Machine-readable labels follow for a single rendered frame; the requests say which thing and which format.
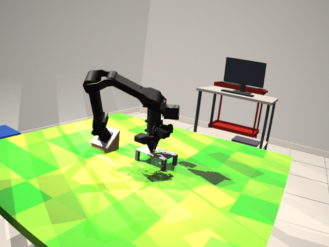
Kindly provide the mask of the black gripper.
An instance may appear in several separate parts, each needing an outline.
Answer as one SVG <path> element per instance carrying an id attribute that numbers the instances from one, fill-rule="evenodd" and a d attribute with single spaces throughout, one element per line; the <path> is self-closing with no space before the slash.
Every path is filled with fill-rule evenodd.
<path id="1" fill-rule="evenodd" d="M 152 120 L 147 118 L 145 122 L 147 122 L 147 128 L 144 131 L 147 132 L 147 134 L 136 134 L 134 136 L 134 141 L 143 145 L 147 145 L 149 151 L 153 153 L 153 150 L 156 150 L 158 142 L 161 138 L 156 134 L 156 132 L 155 134 L 152 134 L 152 128 L 153 125 L 160 125 L 163 123 L 163 120 Z"/>

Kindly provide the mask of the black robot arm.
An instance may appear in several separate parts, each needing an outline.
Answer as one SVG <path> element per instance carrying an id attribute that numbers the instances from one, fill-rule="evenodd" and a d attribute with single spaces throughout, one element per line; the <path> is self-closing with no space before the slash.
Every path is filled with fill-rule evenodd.
<path id="1" fill-rule="evenodd" d="M 101 80 L 101 77 L 107 77 Z M 142 103 L 143 107 L 148 108 L 147 118 L 152 120 L 164 119 L 179 120 L 179 105 L 166 104 L 167 99 L 157 89 L 150 87 L 142 87 L 141 85 L 130 81 L 129 79 L 119 75 L 116 71 L 106 71 L 104 69 L 90 70 L 84 80 L 83 87 L 89 94 L 93 110 L 92 132 L 93 136 L 98 135 L 98 140 L 107 142 L 114 134 L 106 127 L 108 122 L 108 113 L 103 112 L 100 90 L 105 87 L 113 86 L 125 93 L 136 97 Z M 173 125 L 153 125 L 152 134 L 156 134 L 165 139 L 173 133 Z"/>

